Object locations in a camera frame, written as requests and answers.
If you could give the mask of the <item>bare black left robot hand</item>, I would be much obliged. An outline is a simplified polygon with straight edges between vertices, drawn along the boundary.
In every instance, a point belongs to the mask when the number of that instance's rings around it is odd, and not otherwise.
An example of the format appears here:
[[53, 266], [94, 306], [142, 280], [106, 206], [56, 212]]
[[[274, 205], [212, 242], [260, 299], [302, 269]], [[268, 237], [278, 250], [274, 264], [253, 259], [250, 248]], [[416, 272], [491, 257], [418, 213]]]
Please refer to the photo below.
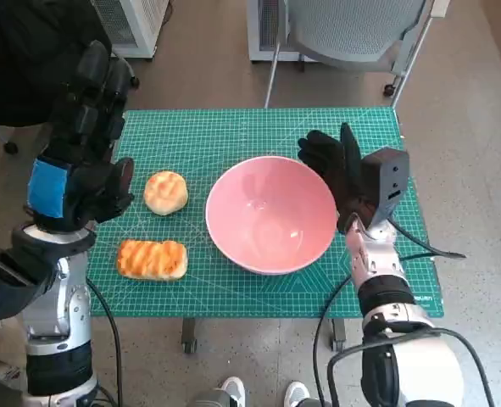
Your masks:
[[90, 43], [54, 104], [47, 146], [33, 164], [27, 208], [38, 228], [79, 231], [90, 221], [122, 215], [131, 204], [134, 162], [111, 159], [135, 81], [126, 62], [112, 59], [101, 42]]

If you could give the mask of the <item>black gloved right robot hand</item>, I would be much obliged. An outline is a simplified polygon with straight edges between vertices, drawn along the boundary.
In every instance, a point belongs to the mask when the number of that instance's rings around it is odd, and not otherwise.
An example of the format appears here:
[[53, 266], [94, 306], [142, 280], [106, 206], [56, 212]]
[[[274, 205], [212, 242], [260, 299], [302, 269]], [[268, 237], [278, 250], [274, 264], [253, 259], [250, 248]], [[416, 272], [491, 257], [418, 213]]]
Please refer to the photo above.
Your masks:
[[364, 189], [361, 153], [349, 124], [342, 123], [338, 139], [312, 130], [298, 139], [298, 147], [298, 158], [323, 179], [334, 197], [338, 231], [346, 233], [354, 217], [369, 226], [376, 206]]

